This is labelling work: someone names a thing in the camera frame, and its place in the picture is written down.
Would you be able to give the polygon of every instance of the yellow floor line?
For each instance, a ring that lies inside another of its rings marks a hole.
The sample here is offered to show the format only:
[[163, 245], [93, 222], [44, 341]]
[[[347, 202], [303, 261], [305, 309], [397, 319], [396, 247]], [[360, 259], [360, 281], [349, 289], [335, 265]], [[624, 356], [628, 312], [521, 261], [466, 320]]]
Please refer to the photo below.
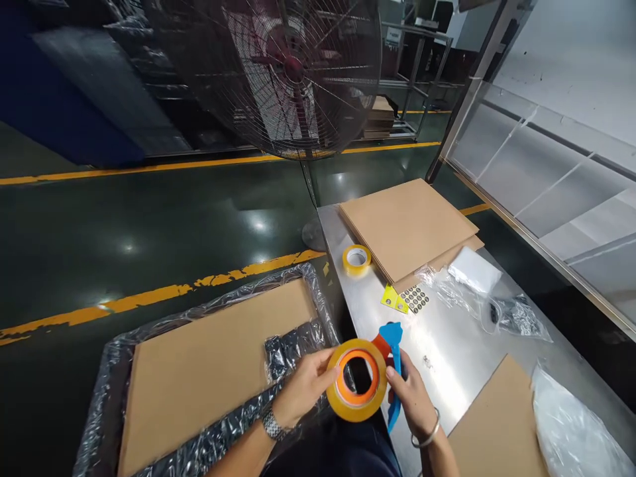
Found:
[[475, 205], [473, 207], [468, 207], [466, 209], [461, 209], [460, 212], [464, 215], [471, 215], [477, 212], [488, 210], [489, 208], [490, 206], [488, 204], [483, 203], [483, 204]]
[[55, 326], [76, 326], [82, 323], [87, 323], [96, 319], [104, 318], [111, 313], [121, 313], [122, 311], [128, 311], [137, 307], [158, 303], [170, 298], [175, 298], [181, 295], [185, 295], [189, 292], [195, 291], [197, 288], [203, 286], [218, 286], [246, 278], [251, 275], [257, 275], [261, 273], [271, 272], [278, 268], [288, 267], [294, 264], [307, 262], [313, 258], [324, 256], [324, 252], [314, 252], [313, 250], [305, 250], [297, 254], [285, 255], [268, 262], [255, 263], [248, 265], [241, 270], [232, 270], [226, 274], [211, 275], [201, 278], [190, 285], [171, 285], [157, 290], [146, 291], [138, 295], [132, 295], [122, 299], [109, 301], [102, 303], [105, 309], [101, 307], [89, 307], [82, 308], [69, 313], [62, 313], [60, 315], [51, 316], [48, 318], [31, 321], [23, 325], [17, 325], [11, 328], [0, 330], [0, 346], [8, 345], [16, 341], [21, 341], [30, 338], [33, 332], [43, 327], [55, 327]]
[[[424, 114], [426, 110], [422, 111], [407, 111], [407, 114]], [[429, 114], [451, 114], [452, 111], [429, 111]]]
[[[383, 150], [430, 147], [430, 146], [439, 146], [440, 144], [441, 144], [440, 142], [411, 142], [409, 144], [397, 144], [394, 146], [351, 148], [351, 149], [345, 149], [343, 151], [343, 154], [357, 154], [359, 152], [375, 152], [375, 151], [383, 151]], [[64, 172], [62, 174], [44, 174], [42, 176], [25, 176], [25, 177], [0, 179], [0, 186], [15, 186], [17, 184], [31, 184], [33, 182], [43, 182], [43, 181], [62, 181], [62, 180], [82, 179], [82, 178], [122, 176], [125, 174], [139, 174], [141, 172], [196, 169], [196, 168], [214, 167], [214, 166], [228, 166], [231, 164], [251, 164], [254, 162], [271, 162], [271, 161], [280, 161], [280, 160], [285, 160], [285, 159], [282, 159], [277, 156], [266, 155], [266, 156], [255, 156], [255, 157], [235, 158], [235, 159], [219, 159], [219, 160], [196, 161], [196, 162], [178, 162], [175, 164], [161, 164], [158, 166], [146, 166], [146, 167], [133, 168], [133, 169]]]

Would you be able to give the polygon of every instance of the wristwatch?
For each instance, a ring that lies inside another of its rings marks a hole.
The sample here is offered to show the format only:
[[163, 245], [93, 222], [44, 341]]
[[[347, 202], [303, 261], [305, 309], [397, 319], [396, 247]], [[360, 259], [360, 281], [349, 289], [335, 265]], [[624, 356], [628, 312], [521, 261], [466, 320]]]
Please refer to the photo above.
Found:
[[263, 426], [265, 427], [267, 435], [277, 442], [282, 441], [285, 436], [291, 432], [291, 429], [281, 427], [281, 425], [276, 421], [274, 413], [272, 412], [271, 402], [263, 409], [263, 412], [261, 413], [261, 420], [263, 421]]

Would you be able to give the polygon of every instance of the fan base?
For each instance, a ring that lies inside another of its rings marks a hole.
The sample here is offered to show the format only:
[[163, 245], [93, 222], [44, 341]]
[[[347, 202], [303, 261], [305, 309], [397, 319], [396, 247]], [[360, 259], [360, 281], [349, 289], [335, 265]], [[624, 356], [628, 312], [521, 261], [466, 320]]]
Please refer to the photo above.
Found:
[[323, 228], [320, 226], [318, 217], [313, 218], [305, 224], [301, 233], [303, 243], [306, 247], [315, 252], [326, 252], [325, 237], [323, 236]]

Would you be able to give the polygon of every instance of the dark pants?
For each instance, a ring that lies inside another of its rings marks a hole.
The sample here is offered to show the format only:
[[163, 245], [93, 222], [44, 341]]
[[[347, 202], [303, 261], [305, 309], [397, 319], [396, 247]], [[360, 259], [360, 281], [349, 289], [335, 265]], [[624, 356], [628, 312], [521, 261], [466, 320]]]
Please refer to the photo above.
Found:
[[370, 423], [335, 419], [312, 429], [279, 456], [262, 477], [401, 477], [384, 436]]

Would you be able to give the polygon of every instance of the hand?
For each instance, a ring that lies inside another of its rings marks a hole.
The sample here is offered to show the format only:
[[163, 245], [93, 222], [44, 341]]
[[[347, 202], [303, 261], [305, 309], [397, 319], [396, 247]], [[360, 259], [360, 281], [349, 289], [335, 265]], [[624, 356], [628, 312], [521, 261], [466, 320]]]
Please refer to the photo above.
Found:
[[316, 404], [320, 395], [336, 382], [339, 367], [326, 371], [335, 349], [308, 354], [300, 360], [295, 373], [272, 404], [272, 413], [279, 425], [285, 428], [296, 426], [300, 418]]
[[437, 414], [431, 398], [426, 392], [422, 376], [411, 361], [410, 356], [402, 349], [400, 349], [399, 355], [401, 356], [403, 373], [405, 371], [408, 378], [405, 381], [393, 366], [387, 366], [386, 377], [391, 385], [389, 402], [393, 401], [392, 394], [397, 394], [399, 400], [402, 401], [409, 429], [418, 441], [423, 442], [433, 432], [437, 422]]

